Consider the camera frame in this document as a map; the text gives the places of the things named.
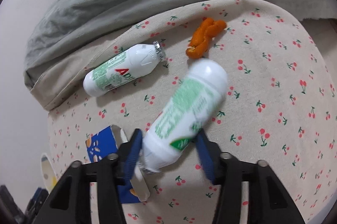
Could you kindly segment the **white green capless bottle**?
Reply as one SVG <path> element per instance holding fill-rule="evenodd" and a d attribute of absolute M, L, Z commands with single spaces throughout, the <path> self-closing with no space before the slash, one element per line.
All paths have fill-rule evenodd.
<path fill-rule="evenodd" d="M 225 99 L 227 83 L 227 73 L 220 64 L 205 58 L 194 62 L 146 132 L 141 168 L 157 173 L 176 162 Z"/>

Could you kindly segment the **cherry print tablecloth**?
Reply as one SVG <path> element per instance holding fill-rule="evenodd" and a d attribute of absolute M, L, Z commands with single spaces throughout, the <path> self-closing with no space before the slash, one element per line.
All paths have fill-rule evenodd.
<path fill-rule="evenodd" d="M 242 161 L 266 160 L 305 222 L 336 200 L 336 84 L 314 40 L 293 12 L 262 0 L 211 0 L 182 6 L 106 35 L 44 73 L 31 94 L 48 111 L 51 164 L 60 178 L 72 161 L 104 157 L 100 135 L 108 127 L 127 137 L 134 129 L 201 126 L 213 93 L 186 79 L 193 60 L 186 49 L 203 21 L 226 22 L 206 58 L 221 65 L 225 98 L 206 112 L 205 132 Z M 153 72 L 98 98 L 86 94 L 84 76 L 100 84 L 107 60 L 120 64 L 139 43 L 158 41 L 166 53 Z"/>

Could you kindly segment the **blue torn cardboard box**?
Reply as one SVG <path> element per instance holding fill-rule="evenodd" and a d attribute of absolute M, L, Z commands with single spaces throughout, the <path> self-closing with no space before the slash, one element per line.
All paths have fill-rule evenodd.
<path fill-rule="evenodd" d="M 146 202 L 150 197 L 150 190 L 140 171 L 138 161 L 131 180 L 124 181 L 117 176 L 118 149 L 121 144 L 128 142 L 126 133 L 117 125 L 110 125 L 96 134 L 91 134 L 85 141 L 87 155 L 90 162 L 110 164 L 112 182 L 118 190 L 119 200 L 122 204 Z"/>

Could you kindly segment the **white green yogurt bottle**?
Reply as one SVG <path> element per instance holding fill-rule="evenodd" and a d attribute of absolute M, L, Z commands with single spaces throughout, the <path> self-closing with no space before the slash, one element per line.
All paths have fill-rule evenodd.
<path fill-rule="evenodd" d="M 134 45 L 90 71 L 84 77 L 83 88 L 89 96 L 100 97 L 150 74 L 165 59 L 165 51 L 157 41 Z"/>

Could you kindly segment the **orange peel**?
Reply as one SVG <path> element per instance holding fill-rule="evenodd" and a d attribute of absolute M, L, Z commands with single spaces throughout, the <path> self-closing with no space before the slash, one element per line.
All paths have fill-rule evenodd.
<path fill-rule="evenodd" d="M 209 43 L 220 34 L 227 24 L 223 20 L 215 21 L 212 18 L 205 18 L 200 26 L 195 30 L 191 41 L 186 49 L 186 55 L 191 59 L 200 59 L 209 49 Z"/>

